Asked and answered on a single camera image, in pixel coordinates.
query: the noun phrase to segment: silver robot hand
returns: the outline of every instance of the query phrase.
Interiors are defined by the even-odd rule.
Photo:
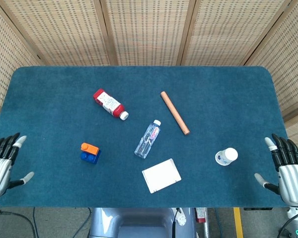
[[[30,172],[24,178],[10,181],[11,169],[18,151],[26,139],[26,136],[22,136],[17,140],[19,135],[20,133],[17,133],[5,139],[0,139],[0,196],[2,196],[8,188],[26,184],[34,175],[33,172]]]
[[[279,186],[269,183],[260,174],[255,174],[257,181],[268,190],[281,196],[289,206],[298,207],[298,147],[291,141],[272,134],[273,141],[266,137],[265,142],[272,153]]]

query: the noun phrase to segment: wall panel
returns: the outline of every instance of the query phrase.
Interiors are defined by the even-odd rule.
[[[119,65],[176,65],[189,0],[102,0]]]
[[[0,0],[48,64],[109,65],[96,2]]]
[[[19,32],[10,24],[0,9],[0,110],[13,72],[21,66],[41,64]]]
[[[240,65],[284,0],[201,0],[183,65]]]
[[[262,65],[270,71],[282,112],[298,102],[298,2],[247,65]]]

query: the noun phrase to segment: plastic water bottle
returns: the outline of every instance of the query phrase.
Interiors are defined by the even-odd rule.
[[[149,153],[152,144],[154,143],[155,139],[157,138],[160,132],[160,125],[160,121],[154,120],[153,123],[151,123],[148,126],[144,136],[141,138],[139,145],[135,150],[135,155],[138,155],[143,159],[147,157],[147,154]]]

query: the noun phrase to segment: white card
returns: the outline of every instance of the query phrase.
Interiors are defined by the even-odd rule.
[[[157,192],[181,180],[173,159],[166,160],[144,170],[143,175],[150,193]]]

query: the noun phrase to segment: yellow line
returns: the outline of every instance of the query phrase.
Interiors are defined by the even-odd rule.
[[[239,207],[234,207],[234,219],[235,219],[236,237],[243,238],[242,220],[240,218]]]

